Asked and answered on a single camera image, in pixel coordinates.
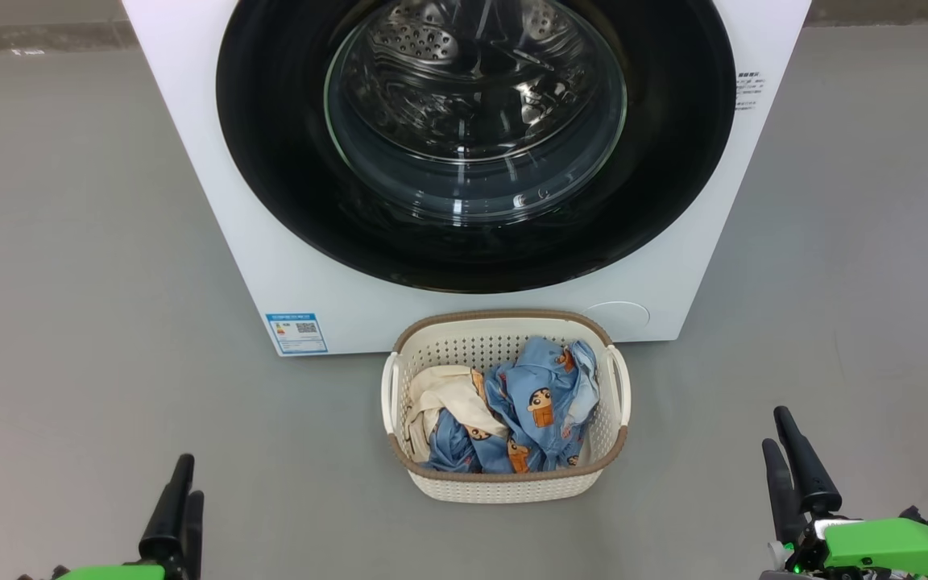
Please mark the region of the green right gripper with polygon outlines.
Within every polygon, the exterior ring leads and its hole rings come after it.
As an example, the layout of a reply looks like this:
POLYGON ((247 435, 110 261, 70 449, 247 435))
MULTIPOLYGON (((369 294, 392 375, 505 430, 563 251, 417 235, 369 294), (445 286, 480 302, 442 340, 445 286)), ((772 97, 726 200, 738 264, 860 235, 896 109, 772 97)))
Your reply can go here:
POLYGON ((928 524, 906 518, 818 519, 841 509, 841 494, 809 438, 784 405, 777 434, 762 441, 777 541, 764 579, 928 579, 928 524))

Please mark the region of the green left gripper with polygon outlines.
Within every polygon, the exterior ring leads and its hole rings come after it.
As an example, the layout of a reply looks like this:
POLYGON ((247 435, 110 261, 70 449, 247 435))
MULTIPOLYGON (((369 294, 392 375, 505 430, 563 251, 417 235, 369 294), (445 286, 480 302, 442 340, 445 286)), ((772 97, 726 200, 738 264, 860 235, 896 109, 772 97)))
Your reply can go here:
POLYGON ((57 565, 54 579, 201 579, 204 493, 191 492, 194 466, 194 456, 190 453, 177 459, 139 541, 142 561, 75 569, 57 565), (169 561, 184 560, 184 524, 185 566, 169 561))

